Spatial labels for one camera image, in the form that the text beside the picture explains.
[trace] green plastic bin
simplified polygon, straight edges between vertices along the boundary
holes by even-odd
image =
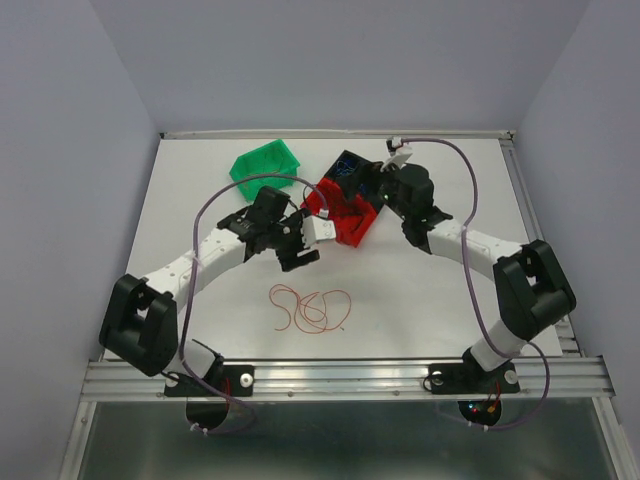
[[[296,175],[300,163],[293,156],[287,145],[282,140],[275,140],[260,148],[256,148],[244,155],[240,155],[229,175],[234,181],[242,180],[250,175],[258,173],[286,173]],[[258,195],[258,190],[264,185],[274,188],[282,188],[293,185],[293,180],[286,178],[258,178],[250,182],[238,185],[238,188],[248,201],[253,202]]]

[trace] red string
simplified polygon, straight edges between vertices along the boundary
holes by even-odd
[[[279,303],[276,303],[275,300],[273,299],[274,295],[280,292],[291,293],[296,297],[296,308],[293,314],[289,311],[287,307]],[[345,313],[344,317],[342,317],[342,320],[340,320],[340,322],[338,322],[337,325],[329,327],[329,317],[327,315],[327,296],[336,294],[336,293],[341,293],[347,297],[347,299],[349,300],[349,308],[347,309],[347,312]],[[320,298],[322,299],[322,309],[309,305],[309,303],[315,300],[318,297],[318,295],[320,295],[320,292],[313,292],[306,295],[305,297],[300,297],[300,294],[298,294],[298,292],[296,292],[294,289],[292,289],[291,287],[288,287],[287,285],[283,285],[281,283],[278,283],[273,287],[271,287],[271,290],[269,290],[269,301],[274,306],[287,312],[287,316],[288,316],[287,324],[284,327],[276,328],[275,330],[278,332],[282,332],[287,328],[289,328],[292,323],[295,324],[298,330],[300,330],[303,333],[307,333],[309,335],[317,335],[319,333],[331,332],[333,330],[336,330],[337,328],[340,328],[344,323],[344,321],[349,316],[349,314],[351,313],[351,295],[349,295],[344,290],[330,290],[328,292],[325,292],[320,296]],[[309,310],[319,313],[321,315],[320,318],[315,318],[315,319],[311,318],[308,314]],[[308,329],[302,328],[300,326],[300,323],[298,323],[298,316],[300,316],[302,320],[306,322],[307,327],[315,328],[316,330],[310,331]]]

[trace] gray wall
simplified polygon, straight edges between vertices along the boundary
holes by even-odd
[[[574,327],[603,354],[640,454],[640,2],[594,0],[520,126],[541,227],[578,297]]]
[[[86,0],[0,14],[0,478],[57,478],[156,129]]]
[[[162,131],[515,128],[587,0],[91,0]]]

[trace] purple cable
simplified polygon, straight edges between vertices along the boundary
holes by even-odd
[[[187,342],[187,331],[189,330],[189,322],[191,321],[191,311],[193,310],[193,299],[196,291],[196,276],[198,275],[198,248],[200,243],[198,230],[200,228],[200,220],[204,215],[204,213],[206,212],[206,210],[209,208],[209,206],[223,193],[225,193],[228,190],[231,190],[234,187],[237,187],[238,185],[241,185],[243,183],[247,183],[247,182],[250,182],[251,180],[256,180],[259,178],[286,178],[289,180],[303,183],[304,185],[310,187],[312,190],[314,190],[318,194],[318,196],[320,197],[320,200],[322,200],[324,209],[327,211],[329,209],[326,198],[324,197],[322,192],[317,187],[315,187],[312,183],[300,177],[296,177],[295,175],[285,175],[282,173],[260,173],[258,175],[251,175],[249,177],[243,178],[242,180],[238,180],[237,182],[230,183],[226,187],[223,187],[222,189],[214,193],[213,196],[209,198],[209,200],[207,200],[205,204],[202,206],[202,208],[200,208],[200,210],[198,211],[196,218],[193,222],[193,253],[194,255],[193,255],[193,261],[191,262],[191,278],[189,280],[189,291],[187,293],[187,304],[186,304],[185,314],[184,314],[184,325],[182,327],[182,337],[180,338],[180,344],[178,346],[178,358],[180,358],[180,362],[182,363],[182,366],[184,367],[186,372],[191,376],[191,378],[193,378],[196,381],[198,385],[200,385],[202,388],[204,388],[208,392],[211,392],[218,397],[224,398],[228,402],[238,405],[248,410],[251,413],[251,420],[246,425],[243,425],[239,428],[235,428],[231,430],[225,430],[222,432],[218,431],[217,429],[208,431],[206,429],[201,428],[197,424],[191,424],[191,427],[194,430],[202,432],[205,435],[209,433],[211,434],[235,433],[241,430],[245,430],[255,423],[255,421],[257,420],[257,416],[256,416],[255,409],[249,403],[243,402],[242,400],[236,397],[232,397],[231,395],[227,395],[226,393],[209,385],[202,378],[200,378],[189,366],[189,364],[187,363],[187,359],[185,358],[185,355],[184,355],[184,349]]]
[[[469,161],[465,153],[457,145],[449,142],[448,140],[442,140],[439,138],[403,138],[402,139],[403,144],[419,143],[419,142],[420,143],[439,143],[441,145],[446,145],[448,147],[453,148],[458,153],[458,155],[462,157],[462,160],[467,166],[467,170],[469,170],[469,175],[471,176],[471,183],[473,184],[473,205],[471,207],[471,213],[462,224],[462,233],[460,235],[460,240],[461,240],[460,243],[462,243],[462,267],[464,269],[464,277],[467,282],[467,288],[469,289],[469,296],[471,297],[471,304],[473,305],[473,311],[475,313],[476,320],[478,321],[478,326],[480,327],[480,331],[482,332],[482,336],[486,340],[491,350],[493,350],[496,353],[496,355],[499,355],[502,358],[511,359],[513,358],[512,355],[508,355],[502,352],[498,347],[496,347],[496,345],[493,343],[493,340],[491,340],[491,337],[489,336],[489,332],[487,331],[487,327],[485,326],[484,320],[482,319],[482,313],[480,312],[480,305],[478,304],[478,297],[476,295],[475,288],[473,287],[473,281],[471,279],[471,267],[469,263],[469,247],[467,246],[467,227],[469,226],[471,221],[475,218],[476,213],[478,211],[478,179],[476,178],[476,172],[473,170],[473,166],[471,165],[471,162]],[[489,427],[489,430],[508,430],[510,428],[518,427],[523,423],[529,421],[534,415],[536,415],[538,410],[540,410],[540,407],[542,407],[542,404],[544,403],[544,401],[547,399],[547,396],[549,395],[549,387],[551,386],[551,370],[549,368],[549,362],[547,360],[547,357],[545,356],[542,349],[540,349],[540,347],[538,347],[538,345],[536,345],[535,343],[527,342],[527,345],[530,345],[538,352],[538,354],[540,355],[540,358],[542,359],[542,363],[544,364],[545,384],[544,384],[544,390],[542,392],[542,396],[540,397],[540,401],[533,408],[533,410],[531,410],[531,412],[523,416],[521,419],[516,420],[515,422],[507,423],[506,425]]]

